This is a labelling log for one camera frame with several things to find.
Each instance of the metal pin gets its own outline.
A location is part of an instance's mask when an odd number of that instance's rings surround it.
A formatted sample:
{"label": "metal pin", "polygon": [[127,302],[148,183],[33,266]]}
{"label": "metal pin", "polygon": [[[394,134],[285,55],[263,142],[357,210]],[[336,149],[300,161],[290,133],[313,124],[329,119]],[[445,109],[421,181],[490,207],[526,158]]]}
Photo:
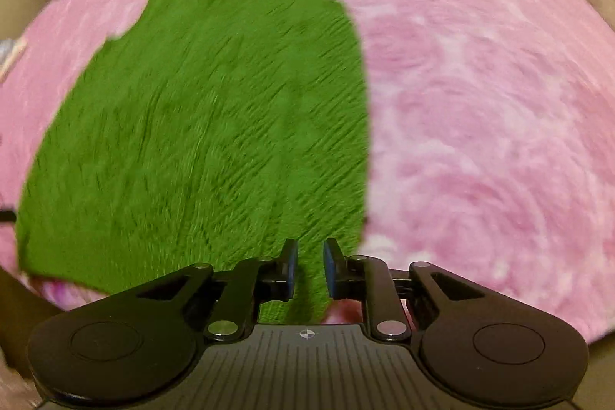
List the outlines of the metal pin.
{"label": "metal pin", "polygon": [[232,321],[218,320],[211,323],[210,326],[207,327],[207,330],[213,335],[225,337],[237,332],[238,328],[237,324]]}
{"label": "metal pin", "polygon": [[406,326],[401,321],[396,320],[381,321],[376,328],[382,335],[387,335],[389,337],[402,335],[407,330]]}

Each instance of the pink blanket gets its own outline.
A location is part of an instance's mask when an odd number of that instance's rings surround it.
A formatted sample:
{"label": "pink blanket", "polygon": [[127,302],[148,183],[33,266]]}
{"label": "pink blanket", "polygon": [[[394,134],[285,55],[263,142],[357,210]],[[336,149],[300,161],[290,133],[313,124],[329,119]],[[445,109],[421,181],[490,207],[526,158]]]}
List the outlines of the pink blanket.
{"label": "pink blanket", "polygon": [[[2,203],[17,204],[91,55],[146,1],[54,0],[30,25],[0,88]],[[370,93],[359,251],[398,269],[431,261],[558,315],[587,340],[613,328],[613,31],[584,0],[342,1]],[[0,264],[18,274],[8,228]],[[30,283],[64,308],[97,297]]]}

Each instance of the black cable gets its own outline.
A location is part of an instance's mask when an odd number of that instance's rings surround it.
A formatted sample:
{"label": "black cable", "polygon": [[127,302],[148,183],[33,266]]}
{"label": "black cable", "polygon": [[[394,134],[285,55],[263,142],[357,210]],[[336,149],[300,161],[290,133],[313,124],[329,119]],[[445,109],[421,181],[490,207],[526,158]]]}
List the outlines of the black cable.
{"label": "black cable", "polygon": [[13,209],[0,209],[0,224],[2,223],[15,223],[17,221],[17,214]]}

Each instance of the green cloth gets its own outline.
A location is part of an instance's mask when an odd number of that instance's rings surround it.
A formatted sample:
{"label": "green cloth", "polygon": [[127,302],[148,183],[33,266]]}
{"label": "green cloth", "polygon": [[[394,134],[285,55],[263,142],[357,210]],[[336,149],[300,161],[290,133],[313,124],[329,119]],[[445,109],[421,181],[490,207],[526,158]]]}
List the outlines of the green cloth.
{"label": "green cloth", "polygon": [[364,219],[361,52],[334,0],[149,0],[93,56],[48,129],[19,207],[22,267],[115,293],[195,262],[300,242],[296,299],[318,321],[322,242]]}

